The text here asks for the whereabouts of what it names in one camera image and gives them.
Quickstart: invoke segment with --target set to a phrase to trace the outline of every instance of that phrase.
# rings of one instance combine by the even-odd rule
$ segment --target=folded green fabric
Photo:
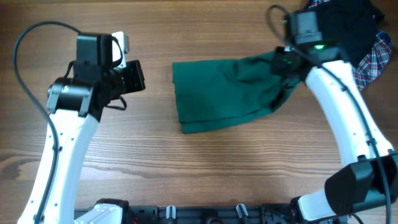
[[[240,60],[173,63],[182,132],[226,128],[279,108],[299,80],[271,74],[273,56],[269,52]]]

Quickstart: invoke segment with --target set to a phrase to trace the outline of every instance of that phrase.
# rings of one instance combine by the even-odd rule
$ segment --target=wooden table
[[[181,133],[172,62],[240,58],[281,43],[264,22],[277,1],[147,1],[0,4],[0,223],[15,223],[32,190],[46,123],[12,71],[12,49],[29,25],[57,20],[83,31],[130,38],[128,60],[141,61],[147,89],[126,96],[125,112],[105,110],[85,157],[76,208],[100,198],[131,205],[259,205],[289,202],[323,187],[341,168],[335,139],[310,91],[299,86],[276,113],[208,133]],[[278,1],[289,10],[293,0]],[[398,40],[397,1],[377,1]],[[22,42],[23,79],[43,105],[47,88],[75,59],[76,34],[61,27],[34,30]],[[385,136],[398,146],[398,58],[363,91]],[[384,208],[360,213],[384,222]],[[398,222],[398,206],[394,205]]]

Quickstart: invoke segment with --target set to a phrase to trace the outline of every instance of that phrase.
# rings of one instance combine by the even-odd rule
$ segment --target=red plaid fabric
[[[308,3],[309,8],[329,0],[313,0]],[[363,90],[368,84],[377,79],[386,67],[392,53],[392,40],[390,36],[379,30],[376,34],[372,51],[362,59],[357,68],[353,67],[356,86]]]

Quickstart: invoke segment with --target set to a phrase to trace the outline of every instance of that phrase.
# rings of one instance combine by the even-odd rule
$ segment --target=black cable
[[[308,60],[310,63],[316,65],[319,68],[322,68],[325,72],[327,72],[327,74],[329,74],[334,80],[336,80],[341,85],[342,90],[347,92],[348,96],[351,98],[352,102],[354,103],[354,105],[358,111],[358,114],[361,117],[363,126],[365,127],[366,135],[368,135],[368,138],[369,138],[368,143],[370,143],[370,145],[372,146],[374,154],[376,155],[377,164],[380,168],[380,175],[381,175],[381,179],[382,179],[382,183],[383,183],[383,187],[384,187],[384,194],[386,196],[386,223],[391,224],[391,196],[390,196],[390,190],[388,187],[386,171],[384,170],[384,166],[382,164],[379,151],[377,150],[375,140],[373,138],[373,135],[372,135],[372,132],[368,125],[368,122],[366,121],[365,115],[364,115],[361,107],[359,106],[359,103],[356,101],[354,95],[349,90],[349,88],[335,74],[333,74],[333,72],[331,72],[329,69],[325,68],[320,62],[310,58],[306,53],[302,52],[293,43],[291,43],[290,41],[288,41],[287,39],[285,39],[278,33],[278,31],[274,27],[272,20],[271,20],[271,10],[273,10],[275,8],[283,11],[285,14],[289,13],[285,8],[283,8],[282,6],[279,6],[279,5],[273,5],[273,6],[269,7],[266,12],[266,21],[267,21],[267,24],[268,24],[269,28],[271,29],[271,31],[281,41],[283,41],[283,43],[285,43],[285,45],[288,45],[290,47],[291,51],[294,51],[296,54],[303,57],[305,60]]]
[[[126,110],[127,109],[126,100],[124,100],[124,98],[122,96],[119,96],[119,100],[122,102],[123,107],[121,107],[121,106],[109,106],[109,105],[106,105],[105,107],[106,108],[110,108],[110,109],[116,109],[116,110],[123,110],[123,111]]]
[[[71,61],[71,62],[69,62],[69,65],[68,65],[68,69],[67,69],[67,72],[66,72],[66,74],[63,76],[63,78],[68,78],[68,75],[69,75],[69,73],[70,73],[70,70],[72,69],[72,67],[73,67],[73,64],[75,63],[75,61],[73,60],[73,61]]]
[[[44,189],[42,200],[41,200],[40,205],[39,205],[39,209],[38,209],[36,215],[33,217],[35,224],[39,224],[42,221],[43,210],[44,210],[45,204],[47,202],[47,197],[49,196],[50,189],[52,187],[52,181],[53,181],[53,177],[54,177],[54,173],[55,173],[55,169],[57,167],[57,161],[58,161],[59,141],[58,141],[57,130],[55,129],[55,125],[52,122],[52,120],[50,119],[50,116],[47,114],[45,108],[40,104],[38,99],[28,89],[28,87],[26,86],[24,81],[22,81],[21,76],[19,75],[18,66],[17,66],[17,53],[18,53],[18,48],[19,48],[19,44],[21,43],[21,40],[25,37],[25,35],[28,32],[30,32],[32,29],[35,29],[36,27],[43,26],[43,25],[49,25],[49,24],[63,26],[63,27],[66,27],[68,29],[74,30],[78,34],[80,33],[80,30],[78,30],[78,29],[76,29],[76,28],[74,28],[74,27],[72,27],[72,26],[70,26],[68,24],[64,24],[62,22],[45,21],[45,22],[36,23],[36,24],[30,26],[28,29],[26,29],[19,36],[19,38],[17,39],[17,42],[15,44],[15,47],[14,47],[14,55],[12,56],[12,63],[13,63],[13,66],[14,66],[14,72],[15,72],[15,76],[17,78],[17,81],[19,82],[21,88],[25,91],[27,96],[30,98],[30,100],[32,100],[32,102],[36,106],[36,108],[40,111],[40,113],[42,114],[44,119],[48,122],[48,124],[50,126],[50,129],[51,129],[51,132],[52,132],[53,141],[54,141],[54,144],[53,144],[53,159],[52,159],[52,164],[51,164],[49,178],[47,179],[47,183],[45,185],[45,189]]]
[[[361,218],[357,214],[353,213],[353,214],[349,215],[350,218],[351,218],[351,216],[354,217],[359,224],[364,224],[362,222]]]

